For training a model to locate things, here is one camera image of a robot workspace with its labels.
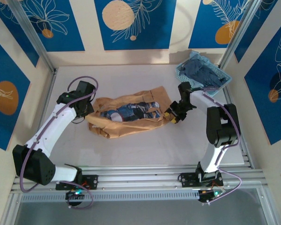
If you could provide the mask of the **light blue plastic basket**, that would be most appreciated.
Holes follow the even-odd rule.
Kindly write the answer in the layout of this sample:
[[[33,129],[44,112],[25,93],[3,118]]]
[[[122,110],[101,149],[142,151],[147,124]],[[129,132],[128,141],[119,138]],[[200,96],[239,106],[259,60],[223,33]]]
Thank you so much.
[[[204,88],[203,85],[199,82],[196,82],[192,79],[187,78],[184,75],[179,75],[179,72],[181,70],[182,65],[185,63],[180,63],[177,67],[176,67],[176,78],[180,81],[180,82],[189,82],[192,88],[201,88],[204,91],[207,92],[207,94],[211,97],[215,96],[221,89],[223,89],[225,86],[227,86],[231,81],[232,81],[232,77],[229,76],[228,74],[226,74],[225,72],[223,72],[221,69],[219,69],[216,65],[214,65],[213,63],[210,64],[203,64],[206,65],[207,67],[211,68],[220,78],[226,77],[227,81],[225,84],[223,84],[219,89],[210,89],[210,88]]]

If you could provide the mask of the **blue panel with orange circle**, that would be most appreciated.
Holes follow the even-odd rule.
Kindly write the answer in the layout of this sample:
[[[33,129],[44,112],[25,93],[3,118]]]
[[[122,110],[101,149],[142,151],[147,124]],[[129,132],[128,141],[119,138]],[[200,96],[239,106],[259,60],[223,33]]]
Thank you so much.
[[[30,81],[0,45],[0,149],[7,150]]]
[[[245,75],[270,144],[281,140],[281,27]]]
[[[226,48],[250,0],[201,0],[190,49]]]

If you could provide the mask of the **blue panel with beige circle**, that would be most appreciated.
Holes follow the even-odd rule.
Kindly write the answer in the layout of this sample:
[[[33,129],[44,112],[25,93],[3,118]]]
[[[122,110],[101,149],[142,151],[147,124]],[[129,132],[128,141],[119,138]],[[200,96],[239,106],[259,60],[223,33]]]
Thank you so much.
[[[168,49],[177,0],[94,0],[104,50]]]

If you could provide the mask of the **blue floral wall panel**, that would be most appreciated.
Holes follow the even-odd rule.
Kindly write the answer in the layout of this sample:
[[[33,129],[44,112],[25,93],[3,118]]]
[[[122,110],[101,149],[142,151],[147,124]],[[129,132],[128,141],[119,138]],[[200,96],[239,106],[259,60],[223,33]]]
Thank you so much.
[[[276,2],[277,0],[261,0],[250,25],[247,27],[242,39],[234,51],[234,55],[238,63],[243,58],[244,54],[269,16]]]
[[[20,4],[46,51],[85,50],[69,0],[23,0]]]
[[[39,60],[39,55],[21,28],[6,0],[0,0],[0,19],[3,21],[19,46],[22,48],[33,66],[36,67]]]

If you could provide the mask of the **aluminium rail frame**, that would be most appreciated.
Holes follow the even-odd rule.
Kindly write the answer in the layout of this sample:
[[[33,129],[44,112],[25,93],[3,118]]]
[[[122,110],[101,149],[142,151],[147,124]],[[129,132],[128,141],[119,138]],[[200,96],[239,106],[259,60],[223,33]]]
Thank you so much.
[[[178,181],[181,173],[194,172],[195,165],[147,165],[147,166],[82,166],[83,174],[98,175],[97,191],[147,191],[182,189]],[[242,179],[242,188],[253,185],[267,185],[261,169],[245,166],[224,166],[228,171]],[[222,173],[224,187],[232,188],[238,184],[238,179]],[[11,194],[21,193],[19,178],[16,176],[11,187]],[[37,186],[31,191],[49,192],[55,190],[55,182],[47,186]]]

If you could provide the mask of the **dark blue crumpled t-shirt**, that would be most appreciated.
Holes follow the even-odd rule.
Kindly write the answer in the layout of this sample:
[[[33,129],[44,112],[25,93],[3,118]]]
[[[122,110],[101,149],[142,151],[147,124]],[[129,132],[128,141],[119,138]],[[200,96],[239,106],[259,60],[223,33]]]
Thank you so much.
[[[179,75],[184,75],[189,79],[199,82],[204,88],[219,89],[226,83],[227,78],[220,78],[211,68],[203,65],[199,59],[185,62]]]

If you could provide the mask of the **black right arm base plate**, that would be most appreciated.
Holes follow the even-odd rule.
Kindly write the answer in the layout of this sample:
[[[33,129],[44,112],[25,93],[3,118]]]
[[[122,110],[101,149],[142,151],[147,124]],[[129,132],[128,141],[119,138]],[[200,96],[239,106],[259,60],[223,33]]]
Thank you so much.
[[[222,187],[222,174],[218,171],[206,173],[204,175],[195,172],[185,172],[179,174],[177,180],[182,184],[183,188],[211,188]]]

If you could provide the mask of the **light blue crumpled cloth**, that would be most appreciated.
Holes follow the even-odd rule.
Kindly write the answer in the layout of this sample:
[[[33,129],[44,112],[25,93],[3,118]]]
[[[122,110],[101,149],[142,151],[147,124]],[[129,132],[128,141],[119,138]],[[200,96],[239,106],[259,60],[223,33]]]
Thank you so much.
[[[210,64],[209,58],[202,56],[199,52],[191,50],[189,60],[199,60],[202,64]]]

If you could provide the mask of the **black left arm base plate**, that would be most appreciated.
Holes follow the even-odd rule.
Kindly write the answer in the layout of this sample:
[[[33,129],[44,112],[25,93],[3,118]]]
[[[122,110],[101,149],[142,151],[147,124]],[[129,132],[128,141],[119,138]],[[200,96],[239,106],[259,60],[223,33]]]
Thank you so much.
[[[98,175],[82,175],[79,178],[75,179],[74,181],[67,181],[66,183],[59,182],[59,184],[56,184],[55,189],[56,190],[78,189],[79,187],[77,185],[83,186],[88,190],[97,189]]]

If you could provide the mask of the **aluminium corner post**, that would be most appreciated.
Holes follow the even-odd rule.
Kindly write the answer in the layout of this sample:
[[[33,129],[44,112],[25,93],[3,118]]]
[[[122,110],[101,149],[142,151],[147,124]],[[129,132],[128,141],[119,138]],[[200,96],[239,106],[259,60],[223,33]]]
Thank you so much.
[[[13,15],[17,19],[19,25],[24,31],[25,35],[27,36],[30,43],[36,50],[37,54],[43,60],[48,70],[54,75],[56,72],[56,68],[51,62],[43,43],[41,42],[37,32],[35,31],[33,25],[31,24],[20,2],[18,0],[6,0],[6,1]]]
[[[239,22],[239,25],[231,38],[230,43],[227,46],[225,53],[218,65],[219,69],[224,69],[226,64],[229,62],[230,58],[234,55],[234,51],[239,45],[244,33],[246,32],[248,26],[250,25],[253,17],[255,16],[256,11],[259,8],[262,0],[249,0],[248,7],[245,10],[242,19]]]

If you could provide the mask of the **orange printed t-shirt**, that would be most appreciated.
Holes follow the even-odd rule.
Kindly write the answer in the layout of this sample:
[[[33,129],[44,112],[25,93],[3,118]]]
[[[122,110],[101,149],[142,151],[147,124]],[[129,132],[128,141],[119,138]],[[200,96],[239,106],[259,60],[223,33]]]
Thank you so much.
[[[108,139],[150,131],[166,125],[171,100],[163,86],[118,98],[100,97],[86,116],[89,130]]]

